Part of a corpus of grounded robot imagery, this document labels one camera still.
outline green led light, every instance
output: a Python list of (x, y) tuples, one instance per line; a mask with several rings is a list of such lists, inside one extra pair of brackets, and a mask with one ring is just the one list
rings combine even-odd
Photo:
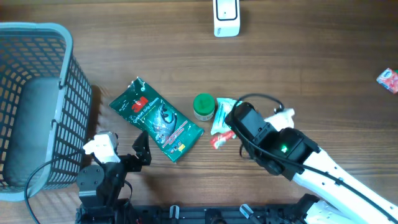
[(286, 153), (288, 151), (286, 146), (282, 146), (282, 149), (280, 149), (283, 153)]

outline red logo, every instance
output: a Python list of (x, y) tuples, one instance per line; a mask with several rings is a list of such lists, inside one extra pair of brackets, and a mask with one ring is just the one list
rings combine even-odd
[(132, 105), (131, 109), (134, 110), (134, 112), (138, 113), (147, 103), (147, 98), (142, 96), (139, 100), (136, 101), (136, 103)]

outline white device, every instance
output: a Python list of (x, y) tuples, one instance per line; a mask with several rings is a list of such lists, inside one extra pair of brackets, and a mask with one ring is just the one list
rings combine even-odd
[(118, 144), (116, 134), (107, 131), (96, 134), (94, 140), (85, 144), (83, 149), (87, 155), (94, 152), (95, 157), (102, 163), (120, 162), (120, 158), (115, 153)]
[(214, 35), (234, 37), (239, 34), (241, 16), (239, 0), (213, 0)]

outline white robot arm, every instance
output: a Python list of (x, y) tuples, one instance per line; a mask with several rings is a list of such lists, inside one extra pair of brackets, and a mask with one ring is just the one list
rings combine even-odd
[(294, 112), (283, 109), (263, 121), (253, 106), (244, 102), (236, 108), (235, 117), (227, 117), (226, 122), (242, 140), (252, 159), (270, 174), (282, 174), (334, 207), (324, 201), (314, 203), (305, 221), (397, 223), (398, 207), (349, 175), (326, 151), (294, 129)]

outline green snack bag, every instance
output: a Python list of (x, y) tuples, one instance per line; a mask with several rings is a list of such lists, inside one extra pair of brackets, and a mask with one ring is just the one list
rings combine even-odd
[(135, 127), (148, 131), (173, 162), (204, 132), (139, 77), (109, 106)]

